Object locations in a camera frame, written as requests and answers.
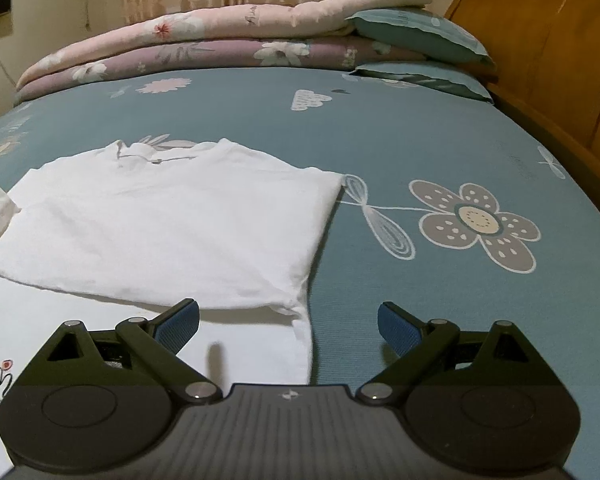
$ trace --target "wooden bed frame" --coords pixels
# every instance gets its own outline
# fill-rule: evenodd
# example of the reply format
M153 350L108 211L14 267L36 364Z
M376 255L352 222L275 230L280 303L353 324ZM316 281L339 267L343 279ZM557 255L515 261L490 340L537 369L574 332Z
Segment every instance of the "wooden bed frame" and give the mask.
M600 210L600 0L454 0L446 17L498 65L496 106L542 142Z

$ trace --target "folded white t-shirt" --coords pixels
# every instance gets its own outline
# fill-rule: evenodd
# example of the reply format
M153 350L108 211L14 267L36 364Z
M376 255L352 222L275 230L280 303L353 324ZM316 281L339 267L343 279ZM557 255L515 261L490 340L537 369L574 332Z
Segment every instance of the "folded white t-shirt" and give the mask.
M51 290L169 306L306 301L310 266L342 176L298 169L223 139L59 158L9 193L0 276Z

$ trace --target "blue gripper pad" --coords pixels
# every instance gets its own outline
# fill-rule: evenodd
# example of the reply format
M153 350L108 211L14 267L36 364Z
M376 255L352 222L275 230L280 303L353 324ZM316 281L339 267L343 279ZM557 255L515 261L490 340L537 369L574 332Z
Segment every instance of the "blue gripper pad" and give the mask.
M378 332L400 357L422 341L420 329L384 303L378 308Z
M177 354L198 331L199 325L200 308L195 301L191 301L156 327L154 339Z

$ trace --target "blue pillow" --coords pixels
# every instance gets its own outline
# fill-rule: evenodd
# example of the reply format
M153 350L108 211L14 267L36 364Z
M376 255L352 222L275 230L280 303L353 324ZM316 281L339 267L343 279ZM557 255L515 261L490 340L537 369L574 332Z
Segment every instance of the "blue pillow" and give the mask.
M361 10L347 21L360 36L408 48L431 59L494 66L485 47L464 28L423 9Z
M491 95L476 78L459 68L435 61L367 63L356 67L351 74L405 81L493 104Z

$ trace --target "logo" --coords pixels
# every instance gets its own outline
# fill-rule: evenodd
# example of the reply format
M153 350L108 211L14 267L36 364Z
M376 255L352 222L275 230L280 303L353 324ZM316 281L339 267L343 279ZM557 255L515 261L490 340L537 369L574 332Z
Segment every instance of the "logo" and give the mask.
M296 400L298 397L300 397L300 394L294 390L287 390L285 393L280 394L280 397L282 397L285 400Z

